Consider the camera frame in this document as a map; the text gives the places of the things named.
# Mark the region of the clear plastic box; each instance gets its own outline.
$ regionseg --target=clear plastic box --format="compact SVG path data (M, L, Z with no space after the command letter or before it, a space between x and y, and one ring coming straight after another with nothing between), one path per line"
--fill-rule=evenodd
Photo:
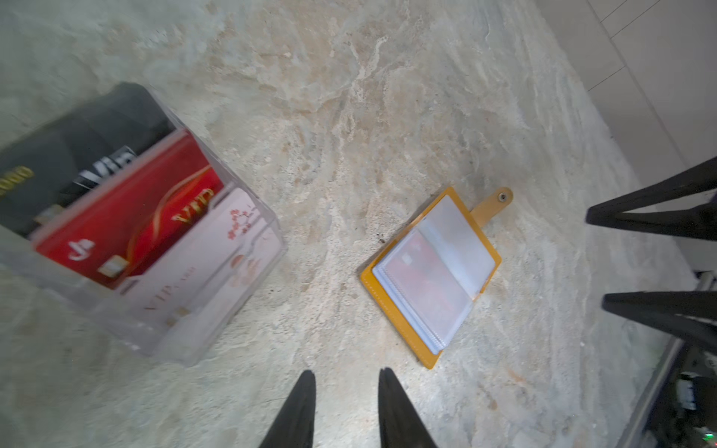
M186 127L158 103L177 128ZM3 227L0 227L0 263L67 303L133 351L161 361L195 364L266 278L285 252L286 244L274 212L201 139L196 135L194 138L224 188L209 202L205 215L147 272L166 267L169 262L176 263L171 258L177 247L185 247L186 252L194 249L192 244L201 246L192 241L212 219L217 219L216 213L226 209L225 201L232 197L239 200L242 196L243 201L249 201L255 208L246 234L236 238L234 246L221 256L206 258L204 265L211 267L202 273L191 294L185 292L161 301L161 317L142 313L143 300L151 300L149 292L132 293L134 288L141 290L142 280L131 288L111 290L43 257L33 250L30 241Z

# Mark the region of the white vip card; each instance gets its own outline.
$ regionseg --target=white vip card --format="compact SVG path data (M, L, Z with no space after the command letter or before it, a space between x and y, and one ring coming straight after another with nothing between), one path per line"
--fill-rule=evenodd
M202 292L194 297L190 297L189 301L184 306L191 309L192 312L201 309L206 302L211 299L211 295L216 293L216 291L227 282L227 278L229 278L232 274L235 275L238 272L243 272L245 270L247 270L247 276L252 273L257 274L257 245L261 241L260 235L263 237L266 230L267 222L263 218L259 218L255 221L252 224L251 229L249 229L246 234L242 235L244 243L239 247L239 249L232 253L224 264L217 268L217 271L202 288Z
M240 254L233 256L234 263L231 264L235 264L237 258L241 257L239 266L232 266L235 271L225 280L224 285L194 316L190 325L181 328L181 332L177 333L179 344L192 347L197 341L214 340L226 322L247 301L246 294L257 278L281 254L281 251L281 239L271 227L267 227L256 239L250 254L243 257Z
M235 189L210 210L143 275L120 287L137 319L171 327L172 315L192 312L187 305L243 245L265 227L254 201Z

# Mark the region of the card logo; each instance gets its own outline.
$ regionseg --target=card logo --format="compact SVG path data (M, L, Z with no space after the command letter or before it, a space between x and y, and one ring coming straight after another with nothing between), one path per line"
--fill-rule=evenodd
M201 193L196 195L194 200L189 203L189 205L182 209L183 214L175 214L172 217L172 221L180 221L185 224L190 224L194 216L199 216L203 212L202 206L206 207L213 195L214 190L212 189L202 190Z
M19 184L33 177L35 173L26 166L16 166L11 171L0 176L0 197L5 196Z
M127 164L137 158L137 154L125 145L119 148L109 157L102 157L94 162L92 167L96 173L89 170L82 170L77 178L73 181L83 188L91 190L101 184L105 179L122 170Z
M247 233L249 229L252 228L250 219L254 215L255 210L256 208L253 208L251 212L237 209L231 210L229 214L232 215L232 228L227 233L227 238L233 240L237 238L237 232L241 232L242 235Z
M95 243L89 239L81 239L80 241L71 241L67 243L67 245L70 246L70 249L73 251L70 252L67 258L73 262L81 262L90 256L90 250L95 246Z

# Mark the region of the red vip card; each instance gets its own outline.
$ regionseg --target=red vip card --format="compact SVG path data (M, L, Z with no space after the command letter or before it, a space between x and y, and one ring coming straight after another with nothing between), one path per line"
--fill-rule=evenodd
M35 249L110 288L143 273L223 187L187 130L145 156L33 234Z

